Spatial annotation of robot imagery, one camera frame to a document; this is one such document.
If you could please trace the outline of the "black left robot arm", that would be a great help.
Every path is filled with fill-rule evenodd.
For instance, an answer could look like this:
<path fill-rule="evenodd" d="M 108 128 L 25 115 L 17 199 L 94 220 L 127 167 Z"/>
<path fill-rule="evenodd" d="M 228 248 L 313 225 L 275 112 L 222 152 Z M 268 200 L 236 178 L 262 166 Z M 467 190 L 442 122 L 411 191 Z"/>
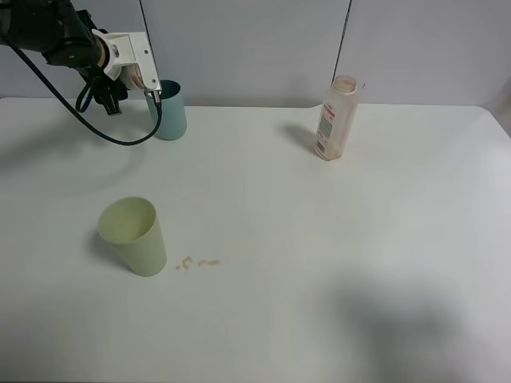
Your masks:
<path fill-rule="evenodd" d="M 91 101 L 110 116 L 121 112 L 128 97 L 120 80 L 105 68 L 113 58 L 87 10 L 75 10 L 70 1 L 2 1 L 1 44 L 40 53 L 48 65 L 76 70 L 85 81 L 74 108 L 83 113 Z"/>

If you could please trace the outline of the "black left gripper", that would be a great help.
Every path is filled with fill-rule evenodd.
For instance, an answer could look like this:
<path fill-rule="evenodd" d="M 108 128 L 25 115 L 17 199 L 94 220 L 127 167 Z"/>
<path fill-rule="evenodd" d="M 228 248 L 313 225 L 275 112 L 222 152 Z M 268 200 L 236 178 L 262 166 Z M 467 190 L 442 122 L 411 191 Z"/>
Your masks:
<path fill-rule="evenodd" d="M 84 113 L 91 101 L 95 100 L 109 116 L 121 114 L 120 102 L 128 98 L 128 90 L 119 79 L 112 80 L 99 69 L 80 75 L 85 86 L 77 97 L 78 112 Z"/>

